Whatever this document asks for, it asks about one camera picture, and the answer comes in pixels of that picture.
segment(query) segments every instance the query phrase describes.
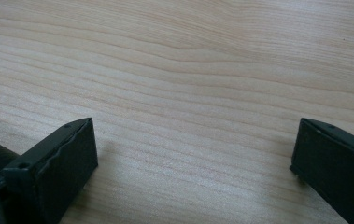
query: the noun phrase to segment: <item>black object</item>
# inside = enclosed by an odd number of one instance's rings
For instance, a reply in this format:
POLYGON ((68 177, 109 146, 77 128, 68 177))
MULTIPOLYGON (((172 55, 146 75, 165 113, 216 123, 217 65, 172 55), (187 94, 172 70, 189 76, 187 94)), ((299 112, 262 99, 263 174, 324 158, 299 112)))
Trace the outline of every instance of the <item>black object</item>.
POLYGON ((290 169, 354 224, 354 135, 302 119, 290 169))
POLYGON ((58 223, 97 166, 90 118, 65 124, 21 156, 0 146, 0 223, 58 223))

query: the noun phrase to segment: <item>wooden table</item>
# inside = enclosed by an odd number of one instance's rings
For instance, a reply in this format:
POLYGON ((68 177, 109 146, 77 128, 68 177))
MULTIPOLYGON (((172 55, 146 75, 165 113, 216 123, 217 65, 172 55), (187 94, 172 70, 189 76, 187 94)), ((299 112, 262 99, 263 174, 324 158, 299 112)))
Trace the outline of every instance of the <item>wooden table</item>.
POLYGON ((354 133, 354 1, 0 1, 0 144, 93 117, 62 223, 346 223, 289 170, 354 133))

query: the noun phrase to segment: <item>black plastic part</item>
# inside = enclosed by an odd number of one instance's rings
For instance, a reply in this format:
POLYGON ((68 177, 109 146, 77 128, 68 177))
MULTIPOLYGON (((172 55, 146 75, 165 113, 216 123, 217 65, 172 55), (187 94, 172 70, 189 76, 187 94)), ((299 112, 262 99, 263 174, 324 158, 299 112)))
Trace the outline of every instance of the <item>black plastic part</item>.
POLYGON ((21 156, 0 146, 0 219, 58 223, 97 166, 90 118, 65 124, 21 156))
POLYGON ((302 119, 290 169, 354 224, 354 135, 302 119))

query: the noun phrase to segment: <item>black textured object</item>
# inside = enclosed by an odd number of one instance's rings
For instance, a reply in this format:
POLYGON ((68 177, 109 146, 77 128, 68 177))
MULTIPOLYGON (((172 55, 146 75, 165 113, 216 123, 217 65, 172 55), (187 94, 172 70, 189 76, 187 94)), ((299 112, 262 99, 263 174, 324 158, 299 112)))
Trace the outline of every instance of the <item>black textured object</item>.
POLYGON ((0 217, 58 223, 97 166, 92 119, 65 124, 19 157, 0 146, 0 217))
POLYGON ((354 224, 354 135, 302 119, 290 169, 354 224))

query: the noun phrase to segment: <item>light wood grain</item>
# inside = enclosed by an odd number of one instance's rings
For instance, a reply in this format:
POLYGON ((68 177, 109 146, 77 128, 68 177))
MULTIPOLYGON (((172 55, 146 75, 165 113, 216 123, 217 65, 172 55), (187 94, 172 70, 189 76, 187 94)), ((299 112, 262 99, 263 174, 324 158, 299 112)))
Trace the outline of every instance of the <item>light wood grain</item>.
POLYGON ((289 170, 354 133, 354 1, 0 1, 0 144, 93 117, 63 223, 346 223, 289 170))

